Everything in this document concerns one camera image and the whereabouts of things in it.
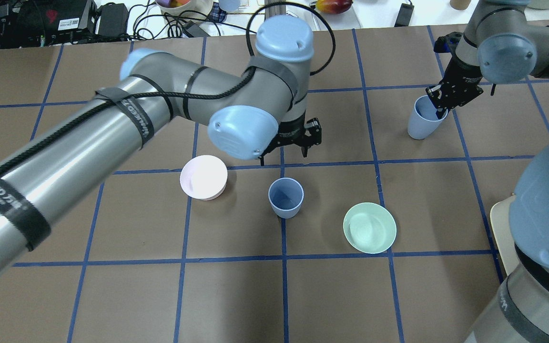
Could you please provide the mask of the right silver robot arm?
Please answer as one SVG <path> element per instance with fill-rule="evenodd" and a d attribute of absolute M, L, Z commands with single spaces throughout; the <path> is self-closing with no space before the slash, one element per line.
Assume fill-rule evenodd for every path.
<path fill-rule="evenodd" d="M 429 119 L 444 119 L 482 94 L 480 80 L 510 84 L 531 75 L 549 79 L 549 26 L 530 25 L 527 0 L 480 0 L 463 33 L 440 37 L 449 52 L 443 79 L 426 89 Z M 532 158 L 506 205 L 518 259 L 471 326 L 467 343 L 549 343 L 549 145 Z"/>

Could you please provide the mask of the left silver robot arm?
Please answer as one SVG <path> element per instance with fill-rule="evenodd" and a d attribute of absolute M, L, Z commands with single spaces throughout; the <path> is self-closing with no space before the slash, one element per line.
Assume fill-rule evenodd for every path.
<path fill-rule="evenodd" d="M 120 82 L 0 162 L 0 275 L 35 250 L 52 227 L 177 117 L 207 127 L 232 158 L 263 159 L 279 146 L 319 145 L 305 123 L 314 33 L 288 15 L 266 19 L 237 77 L 169 52 L 137 49 Z"/>

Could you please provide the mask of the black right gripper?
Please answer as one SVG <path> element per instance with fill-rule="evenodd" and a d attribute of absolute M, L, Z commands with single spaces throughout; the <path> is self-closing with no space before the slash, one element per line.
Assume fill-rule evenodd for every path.
<path fill-rule="evenodd" d="M 426 94 L 431 101 L 436 102 L 437 119 L 443 119 L 448 111 L 464 106 L 484 93 L 479 86 L 482 81 L 480 67 L 475 61 L 464 61 L 459 56 L 459 47 L 473 46 L 467 42 L 461 32 L 452 32 L 436 39 L 433 51 L 437 54 L 449 53 L 451 59 L 444 71 L 444 76 L 437 85 L 426 88 Z"/>

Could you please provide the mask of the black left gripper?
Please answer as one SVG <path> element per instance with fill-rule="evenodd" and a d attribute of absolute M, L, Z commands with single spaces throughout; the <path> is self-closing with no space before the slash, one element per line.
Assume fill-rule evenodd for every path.
<path fill-rule="evenodd" d="M 268 156 L 281 146 L 299 146 L 302 157 L 307 158 L 309 148 L 322 143 L 322 132 L 318 118 L 305 121 L 304 117 L 299 117 L 292 121 L 282 122 L 277 128 L 277 134 L 267 146 L 267 151 L 259 156 L 260 166 L 265 166 Z"/>

